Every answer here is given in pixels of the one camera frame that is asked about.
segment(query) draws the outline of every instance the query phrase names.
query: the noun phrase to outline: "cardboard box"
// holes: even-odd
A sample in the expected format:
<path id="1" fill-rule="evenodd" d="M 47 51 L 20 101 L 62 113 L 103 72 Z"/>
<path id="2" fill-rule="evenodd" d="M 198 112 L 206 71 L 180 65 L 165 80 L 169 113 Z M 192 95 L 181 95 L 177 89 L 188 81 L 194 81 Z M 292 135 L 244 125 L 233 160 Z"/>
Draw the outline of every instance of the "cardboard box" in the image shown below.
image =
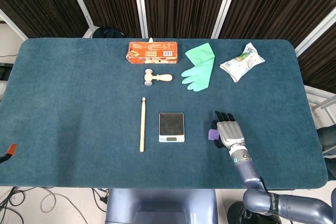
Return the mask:
<path id="1" fill-rule="evenodd" d="M 177 63 L 177 42 L 130 42 L 130 63 Z"/>

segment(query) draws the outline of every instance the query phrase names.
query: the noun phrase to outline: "snack bag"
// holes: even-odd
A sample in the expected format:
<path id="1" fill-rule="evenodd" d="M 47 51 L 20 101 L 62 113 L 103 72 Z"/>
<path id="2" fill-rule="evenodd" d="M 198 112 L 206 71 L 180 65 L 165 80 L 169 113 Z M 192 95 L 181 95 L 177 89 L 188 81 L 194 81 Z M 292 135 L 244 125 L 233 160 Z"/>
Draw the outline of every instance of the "snack bag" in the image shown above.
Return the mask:
<path id="1" fill-rule="evenodd" d="M 258 54 L 252 43 L 249 43 L 241 55 L 220 64 L 220 68 L 225 70 L 234 82 L 238 82 L 252 67 L 263 62 L 265 60 Z"/>

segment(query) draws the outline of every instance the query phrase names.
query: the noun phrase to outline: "blue carpet tabletop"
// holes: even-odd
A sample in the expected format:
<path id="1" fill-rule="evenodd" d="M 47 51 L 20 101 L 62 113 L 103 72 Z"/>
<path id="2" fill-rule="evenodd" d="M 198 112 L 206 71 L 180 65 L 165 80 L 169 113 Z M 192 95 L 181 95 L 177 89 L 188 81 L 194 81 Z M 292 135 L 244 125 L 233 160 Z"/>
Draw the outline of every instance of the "blue carpet tabletop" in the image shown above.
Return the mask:
<path id="1" fill-rule="evenodd" d="M 177 64 L 132 65 L 139 39 L 38 38 L 19 51 L 0 103 L 0 185 L 119 188 L 242 188 L 228 149 L 207 140 L 215 110 L 232 113 L 269 189 L 327 182 L 319 139 L 293 46 L 286 40 L 177 41 Z M 216 55 L 209 88 L 181 84 L 189 49 Z M 238 83 L 219 65 L 249 42 L 265 63 Z M 144 70 L 171 82 L 144 85 Z M 147 99 L 145 152 L 139 152 L 141 99 Z M 159 113 L 183 112 L 184 143 L 159 143 Z"/>

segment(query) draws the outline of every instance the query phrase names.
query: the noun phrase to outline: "table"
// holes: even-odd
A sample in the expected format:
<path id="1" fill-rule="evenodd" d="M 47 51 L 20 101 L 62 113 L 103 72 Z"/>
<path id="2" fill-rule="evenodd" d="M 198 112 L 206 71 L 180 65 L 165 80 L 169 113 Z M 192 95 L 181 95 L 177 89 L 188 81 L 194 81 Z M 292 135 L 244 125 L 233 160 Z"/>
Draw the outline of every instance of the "table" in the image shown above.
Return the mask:
<path id="1" fill-rule="evenodd" d="M 0 184 L 118 188 L 241 188 L 227 149 L 207 140 L 215 110 L 232 113 L 269 189 L 317 188 L 327 171 L 293 46 L 286 40 L 166 39 L 178 64 L 132 65 L 139 39 L 25 41 L 0 103 Z M 209 42 L 216 55 L 209 88 L 193 92 L 185 56 Z M 265 63 L 238 83 L 219 65 L 252 42 Z M 145 86 L 144 70 L 172 82 Z M 141 99 L 147 99 L 145 152 L 139 152 Z M 159 112 L 183 112 L 184 143 L 159 143 Z"/>

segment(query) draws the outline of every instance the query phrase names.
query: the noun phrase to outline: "purple object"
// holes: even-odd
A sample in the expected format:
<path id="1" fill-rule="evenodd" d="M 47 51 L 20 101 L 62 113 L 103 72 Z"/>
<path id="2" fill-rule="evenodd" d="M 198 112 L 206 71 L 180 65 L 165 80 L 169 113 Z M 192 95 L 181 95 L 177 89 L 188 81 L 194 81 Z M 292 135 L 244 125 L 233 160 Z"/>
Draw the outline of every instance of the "purple object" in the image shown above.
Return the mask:
<path id="1" fill-rule="evenodd" d="M 209 134 L 208 134 L 208 139 L 209 140 L 217 140 L 219 139 L 219 132 L 218 130 L 210 129 Z"/>

